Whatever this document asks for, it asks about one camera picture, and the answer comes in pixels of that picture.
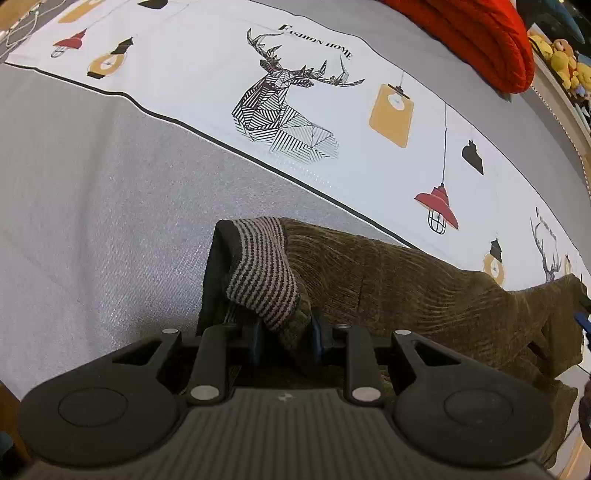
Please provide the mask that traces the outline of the olive corduroy pants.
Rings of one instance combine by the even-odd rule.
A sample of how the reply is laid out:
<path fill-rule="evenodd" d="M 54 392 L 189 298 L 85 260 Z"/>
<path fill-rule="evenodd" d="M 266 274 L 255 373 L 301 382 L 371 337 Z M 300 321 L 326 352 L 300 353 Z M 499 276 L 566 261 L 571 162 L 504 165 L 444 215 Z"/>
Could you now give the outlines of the olive corduroy pants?
<path fill-rule="evenodd" d="M 582 358 L 585 297 L 571 274 L 508 291 L 417 249 L 259 217 L 215 225 L 197 327 L 259 321 L 288 347 L 315 315 L 375 336 L 410 330 L 537 388 L 554 413 L 552 466 L 576 398 L 560 375 Z"/>

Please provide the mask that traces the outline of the grey bed sheet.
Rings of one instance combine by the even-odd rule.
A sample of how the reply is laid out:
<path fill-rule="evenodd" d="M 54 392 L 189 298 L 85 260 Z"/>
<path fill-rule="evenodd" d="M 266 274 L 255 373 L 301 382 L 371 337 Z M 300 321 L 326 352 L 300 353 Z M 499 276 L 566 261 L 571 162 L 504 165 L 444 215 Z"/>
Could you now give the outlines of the grey bed sheet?
<path fill-rule="evenodd" d="M 378 1 L 39 1 L 1 43 L 1 377 L 190 332 L 215 223 L 290 217 L 504 285 L 590 276 L 577 153 Z"/>

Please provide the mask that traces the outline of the white printed deer cloth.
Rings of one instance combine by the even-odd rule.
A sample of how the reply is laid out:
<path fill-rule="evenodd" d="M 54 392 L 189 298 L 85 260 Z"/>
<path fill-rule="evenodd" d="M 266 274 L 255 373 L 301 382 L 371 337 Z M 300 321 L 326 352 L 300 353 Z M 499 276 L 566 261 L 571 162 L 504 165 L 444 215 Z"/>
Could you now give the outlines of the white printed deer cloth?
<path fill-rule="evenodd" d="M 74 1 L 2 35 L 27 479 L 550 479 L 590 262 L 529 107 L 376 1 Z"/>

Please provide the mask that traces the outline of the red knitted blanket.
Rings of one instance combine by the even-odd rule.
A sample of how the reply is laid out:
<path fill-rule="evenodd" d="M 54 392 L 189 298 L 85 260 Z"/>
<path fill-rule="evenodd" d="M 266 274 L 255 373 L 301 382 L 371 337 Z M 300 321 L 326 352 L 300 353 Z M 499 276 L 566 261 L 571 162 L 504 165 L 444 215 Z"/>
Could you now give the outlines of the red knitted blanket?
<path fill-rule="evenodd" d="M 441 41 L 497 91 L 520 94 L 531 86 L 533 51 L 511 2 L 390 0 L 386 4 Z"/>

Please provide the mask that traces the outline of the yellow plush toy pile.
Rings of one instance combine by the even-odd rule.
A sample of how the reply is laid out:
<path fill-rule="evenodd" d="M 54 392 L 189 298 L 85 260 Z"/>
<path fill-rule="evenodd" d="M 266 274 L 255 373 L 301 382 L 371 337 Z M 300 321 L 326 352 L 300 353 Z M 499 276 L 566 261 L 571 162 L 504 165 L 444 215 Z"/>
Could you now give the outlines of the yellow plush toy pile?
<path fill-rule="evenodd" d="M 590 66 L 578 60 L 568 41 L 549 43 L 537 34 L 529 34 L 528 38 L 563 90 L 577 102 L 590 100 Z"/>

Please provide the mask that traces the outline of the wooden bed frame edge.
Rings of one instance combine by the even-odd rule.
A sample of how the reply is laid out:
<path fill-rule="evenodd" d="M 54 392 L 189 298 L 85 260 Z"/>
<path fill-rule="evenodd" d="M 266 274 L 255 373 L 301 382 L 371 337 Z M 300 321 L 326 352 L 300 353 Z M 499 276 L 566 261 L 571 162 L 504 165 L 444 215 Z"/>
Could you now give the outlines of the wooden bed frame edge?
<path fill-rule="evenodd" d="M 571 103 L 553 71 L 538 57 L 536 73 L 531 88 L 543 101 L 560 124 L 576 151 L 584 175 L 584 184 L 590 190 L 590 128 L 579 110 Z"/>

